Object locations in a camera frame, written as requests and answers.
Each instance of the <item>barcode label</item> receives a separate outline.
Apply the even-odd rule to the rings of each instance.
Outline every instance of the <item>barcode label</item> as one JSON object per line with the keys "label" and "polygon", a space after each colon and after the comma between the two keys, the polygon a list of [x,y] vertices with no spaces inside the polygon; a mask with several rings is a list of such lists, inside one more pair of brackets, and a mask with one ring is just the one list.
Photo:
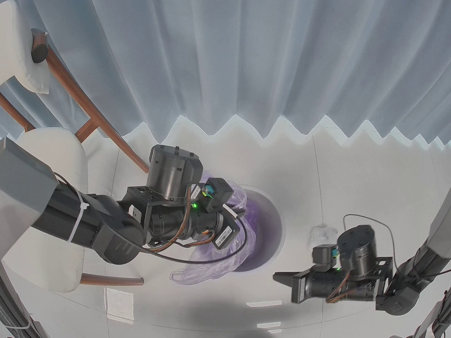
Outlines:
{"label": "barcode label", "polygon": [[230,228],[230,226],[228,226],[226,229],[224,229],[224,231],[216,239],[216,245],[221,246],[221,244],[224,243],[224,240],[226,240],[230,234],[232,234],[232,228]]}
{"label": "barcode label", "polygon": [[191,200],[195,200],[199,193],[200,193],[200,186],[196,185],[196,187],[193,191],[193,194],[191,194]]}
{"label": "barcode label", "polygon": [[300,301],[304,300],[304,290],[305,290],[305,278],[301,279],[301,294],[300,294]]}

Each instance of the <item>blue-gray curtain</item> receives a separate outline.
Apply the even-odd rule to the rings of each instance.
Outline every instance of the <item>blue-gray curtain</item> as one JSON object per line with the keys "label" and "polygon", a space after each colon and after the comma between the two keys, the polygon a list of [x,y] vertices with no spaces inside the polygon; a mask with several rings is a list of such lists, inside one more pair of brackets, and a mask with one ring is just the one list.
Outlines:
{"label": "blue-gray curtain", "polygon": [[[328,115],[347,136],[368,119],[451,140],[451,0],[16,1],[121,135],[144,121],[161,141],[179,115],[214,134],[234,114],[306,134]],[[0,91],[38,126],[87,120],[54,79],[42,101]]]}

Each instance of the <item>white chair seat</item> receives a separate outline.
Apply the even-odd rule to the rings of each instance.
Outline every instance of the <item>white chair seat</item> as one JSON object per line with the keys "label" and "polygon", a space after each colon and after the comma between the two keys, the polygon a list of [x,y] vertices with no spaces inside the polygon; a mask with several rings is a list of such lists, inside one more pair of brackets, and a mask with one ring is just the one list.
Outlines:
{"label": "white chair seat", "polygon": [[[81,192],[87,192],[87,158],[76,136],[60,127],[34,129],[16,141]],[[84,248],[30,227],[12,246],[4,262],[26,280],[54,292],[80,284]]]}

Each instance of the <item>tile floor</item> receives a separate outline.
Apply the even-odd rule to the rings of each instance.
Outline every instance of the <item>tile floor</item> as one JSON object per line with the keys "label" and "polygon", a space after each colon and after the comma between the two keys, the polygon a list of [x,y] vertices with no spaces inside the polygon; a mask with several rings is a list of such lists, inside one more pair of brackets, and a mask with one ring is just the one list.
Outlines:
{"label": "tile floor", "polygon": [[[145,125],[126,137],[144,159],[156,141]],[[176,263],[139,255],[124,266],[110,265],[86,251],[83,271],[143,277],[142,287],[80,285],[52,293],[9,272],[25,306],[50,337],[389,337],[413,333],[451,283],[438,277],[407,315],[376,312],[369,302],[290,303],[290,290],[273,282],[279,270],[312,265],[310,229],[329,225],[343,231],[347,213],[368,215],[390,225],[397,261],[414,254],[451,187],[451,148],[420,137],[413,142],[394,130],[382,139],[365,122],[346,138],[327,117],[309,135],[280,118],[266,139],[238,117],[209,137],[180,118],[164,141],[200,156],[204,168],[239,184],[262,189],[274,200],[286,225],[283,249],[274,261],[249,275],[228,274],[214,281],[181,286],[169,280]],[[98,132],[84,143],[89,192],[120,200],[127,186],[146,175]],[[348,226],[366,223],[350,217]],[[379,255],[392,255],[390,235],[373,224]],[[174,247],[168,255],[189,258]],[[279,302],[255,307],[252,302]],[[0,330],[0,338],[7,337]]]}

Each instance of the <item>white zip tie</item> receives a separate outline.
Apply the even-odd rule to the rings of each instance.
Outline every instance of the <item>white zip tie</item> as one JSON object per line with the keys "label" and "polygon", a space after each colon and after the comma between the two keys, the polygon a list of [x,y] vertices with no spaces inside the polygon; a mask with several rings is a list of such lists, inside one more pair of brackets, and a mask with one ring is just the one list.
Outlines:
{"label": "white zip tie", "polygon": [[69,239],[67,240],[69,243],[72,241],[72,239],[74,238],[75,232],[77,231],[78,225],[80,224],[81,220],[82,220],[82,216],[83,216],[83,212],[86,210],[86,208],[89,206],[88,203],[85,203],[83,201],[83,198],[80,194],[80,192],[78,191],[78,189],[74,188],[75,191],[77,192],[78,198],[80,199],[80,212],[78,214],[77,220],[74,224],[74,227],[72,228],[72,232],[69,236]]}
{"label": "white zip tie", "polygon": [[27,317],[27,320],[28,320],[28,325],[26,327],[10,327],[8,325],[5,325],[4,327],[5,328],[9,328],[11,330],[27,330],[31,326],[31,319],[30,319],[30,317]]}

